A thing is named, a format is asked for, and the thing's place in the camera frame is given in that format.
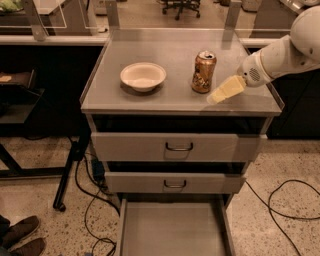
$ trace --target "chair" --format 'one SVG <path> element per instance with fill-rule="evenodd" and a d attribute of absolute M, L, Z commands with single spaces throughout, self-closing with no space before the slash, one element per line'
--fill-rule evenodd
<path fill-rule="evenodd" d="M 188 9 L 197 12 L 196 17 L 200 18 L 200 0 L 165 0 L 166 6 L 162 9 L 163 14 L 167 14 L 168 9 L 179 8 L 175 20 L 180 19 L 180 14 L 183 12 L 183 9 Z"/>

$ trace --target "soda can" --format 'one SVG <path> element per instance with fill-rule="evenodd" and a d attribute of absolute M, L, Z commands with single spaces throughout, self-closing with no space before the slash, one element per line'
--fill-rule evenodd
<path fill-rule="evenodd" d="M 198 93 L 208 93 L 211 90 L 213 71 L 217 58 L 212 51 L 199 52 L 194 65 L 192 89 Z"/>

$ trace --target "person's foot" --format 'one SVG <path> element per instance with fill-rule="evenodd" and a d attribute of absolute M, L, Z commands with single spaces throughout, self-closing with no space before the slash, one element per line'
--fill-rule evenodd
<path fill-rule="evenodd" d="M 22 238 L 33 233 L 40 225 L 37 216 L 31 216 L 9 227 L 8 232 L 2 237 L 2 247 L 9 249 Z"/>
<path fill-rule="evenodd" d="M 10 252 L 12 256 L 39 256 L 43 253 L 46 243 L 43 238 L 37 238 Z"/>

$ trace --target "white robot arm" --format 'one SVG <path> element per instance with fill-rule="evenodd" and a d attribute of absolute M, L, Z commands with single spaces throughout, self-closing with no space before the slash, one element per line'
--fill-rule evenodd
<path fill-rule="evenodd" d="M 286 74 L 320 68 L 320 6 L 301 13 L 290 36 L 284 36 L 248 56 L 238 68 L 247 86 L 269 83 Z"/>

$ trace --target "gray countertop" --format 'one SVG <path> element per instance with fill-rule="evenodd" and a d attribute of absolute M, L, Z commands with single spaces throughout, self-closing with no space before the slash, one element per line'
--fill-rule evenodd
<path fill-rule="evenodd" d="M 191 89 L 198 52 L 217 56 L 212 90 L 236 74 L 247 52 L 231 30 L 120 29 L 97 64 L 83 95 L 83 113 L 276 116 L 281 109 L 267 86 L 246 88 L 235 97 L 211 106 L 209 94 Z M 154 91 L 138 93 L 121 83 L 120 72 L 136 62 L 162 66 L 167 77 Z"/>

